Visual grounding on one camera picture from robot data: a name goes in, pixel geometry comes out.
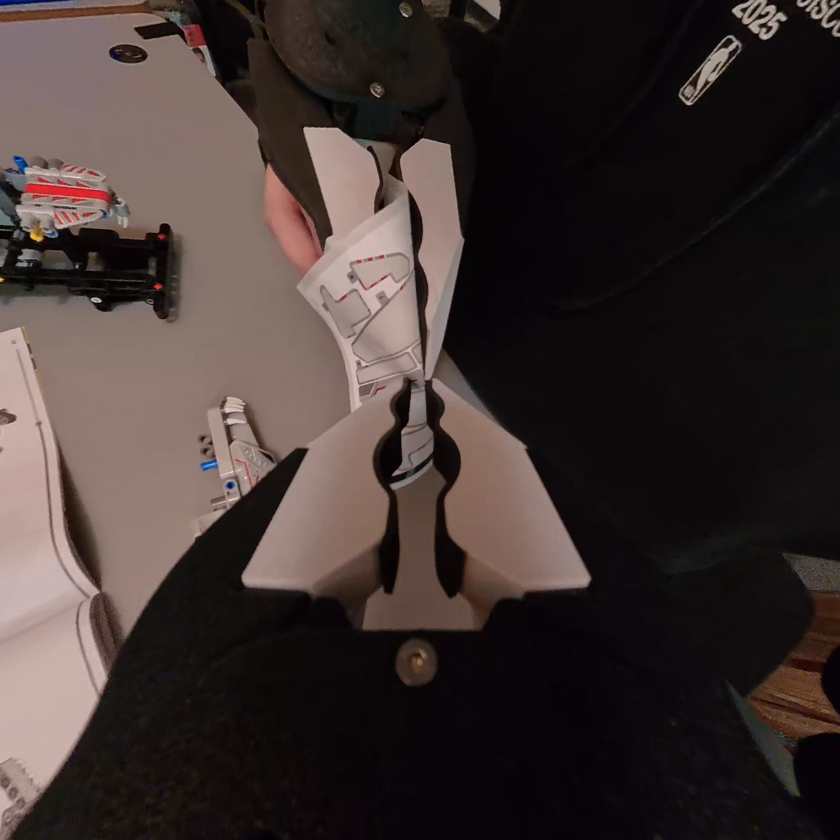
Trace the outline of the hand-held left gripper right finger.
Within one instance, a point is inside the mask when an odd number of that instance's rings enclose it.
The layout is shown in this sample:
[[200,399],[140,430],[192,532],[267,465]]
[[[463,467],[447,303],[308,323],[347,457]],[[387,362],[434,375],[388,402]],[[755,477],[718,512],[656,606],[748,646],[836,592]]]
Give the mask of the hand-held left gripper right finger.
[[426,385],[434,467],[434,564],[477,627],[501,601],[592,582],[527,447],[439,380]]

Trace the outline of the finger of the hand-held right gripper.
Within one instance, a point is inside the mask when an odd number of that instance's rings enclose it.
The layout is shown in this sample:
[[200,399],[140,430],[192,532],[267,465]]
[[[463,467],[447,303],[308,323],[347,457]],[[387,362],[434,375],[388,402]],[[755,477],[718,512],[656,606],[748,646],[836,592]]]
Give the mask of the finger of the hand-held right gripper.
[[443,348],[464,247],[450,146],[421,139],[402,154],[402,179],[422,222],[417,250],[426,281],[424,372],[432,379]]
[[303,216],[317,257],[331,248],[349,251],[379,234],[383,211],[375,205],[384,182],[375,152],[336,128],[305,127],[303,137],[314,178]]

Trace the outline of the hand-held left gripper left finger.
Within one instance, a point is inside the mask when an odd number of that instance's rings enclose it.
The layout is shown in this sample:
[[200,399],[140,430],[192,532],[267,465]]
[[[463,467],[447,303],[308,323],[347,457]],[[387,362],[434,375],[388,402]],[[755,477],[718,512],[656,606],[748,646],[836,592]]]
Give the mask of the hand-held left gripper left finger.
[[408,380],[388,385],[310,443],[245,567],[244,587],[332,599],[362,628],[366,603],[399,560],[390,478],[410,402]]

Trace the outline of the grey toy panel assembly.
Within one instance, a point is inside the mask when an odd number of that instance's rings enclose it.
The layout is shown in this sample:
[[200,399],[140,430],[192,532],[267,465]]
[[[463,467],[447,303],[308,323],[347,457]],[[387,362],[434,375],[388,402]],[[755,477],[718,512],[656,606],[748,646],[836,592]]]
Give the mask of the grey toy panel assembly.
[[194,539],[200,538],[242,497],[249,494],[279,462],[262,447],[249,422],[245,401],[228,395],[207,410],[208,433],[198,438],[202,472],[217,473],[221,495],[211,510],[192,522]]

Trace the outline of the white sticker sheet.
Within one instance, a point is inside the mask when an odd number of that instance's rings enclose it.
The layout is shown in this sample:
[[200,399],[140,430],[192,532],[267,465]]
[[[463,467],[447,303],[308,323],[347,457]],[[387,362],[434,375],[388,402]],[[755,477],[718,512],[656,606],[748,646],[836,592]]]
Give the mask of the white sticker sheet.
[[328,237],[298,286],[337,341],[352,410],[393,384],[411,382],[402,461],[390,478],[395,489],[426,472],[434,453],[409,205],[404,184],[387,175],[383,208],[345,236]]

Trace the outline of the grey desk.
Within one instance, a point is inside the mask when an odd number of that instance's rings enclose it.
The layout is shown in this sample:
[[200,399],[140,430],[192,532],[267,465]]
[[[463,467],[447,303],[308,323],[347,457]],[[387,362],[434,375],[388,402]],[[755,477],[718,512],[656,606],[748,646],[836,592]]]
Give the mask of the grey desk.
[[[261,222],[259,131],[179,36],[152,17],[2,24],[2,165],[13,152],[101,170],[129,232],[175,238],[175,311],[101,313],[63,291],[2,292],[2,331],[26,332],[59,464],[93,537],[87,559],[140,566],[186,539],[201,485],[188,440],[212,397],[255,402],[272,444],[318,436],[347,411],[328,327],[295,291]],[[140,64],[109,57],[141,46]]]

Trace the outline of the person's right hand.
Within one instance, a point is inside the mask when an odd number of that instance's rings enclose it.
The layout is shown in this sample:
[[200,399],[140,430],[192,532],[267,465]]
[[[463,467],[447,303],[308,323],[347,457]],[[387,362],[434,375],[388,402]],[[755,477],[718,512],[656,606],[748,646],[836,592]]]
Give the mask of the person's right hand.
[[306,275],[320,260],[323,249],[310,216],[266,165],[264,219],[290,263]]

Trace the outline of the grey red toy truck model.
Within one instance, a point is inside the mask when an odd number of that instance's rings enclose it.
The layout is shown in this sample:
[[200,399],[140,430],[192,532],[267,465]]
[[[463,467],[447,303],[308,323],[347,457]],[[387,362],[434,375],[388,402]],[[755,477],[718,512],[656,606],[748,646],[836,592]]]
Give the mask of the grey red toy truck model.
[[58,289],[100,312],[142,303],[175,311],[175,238],[162,224],[124,236],[130,209],[97,169],[16,155],[1,172],[2,288]]

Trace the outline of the open instruction booklet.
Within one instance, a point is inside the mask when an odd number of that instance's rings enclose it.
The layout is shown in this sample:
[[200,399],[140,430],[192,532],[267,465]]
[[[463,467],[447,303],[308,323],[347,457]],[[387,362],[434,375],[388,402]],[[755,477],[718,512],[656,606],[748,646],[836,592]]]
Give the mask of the open instruction booklet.
[[76,745],[116,655],[68,533],[26,332],[1,335],[1,811],[11,838]]

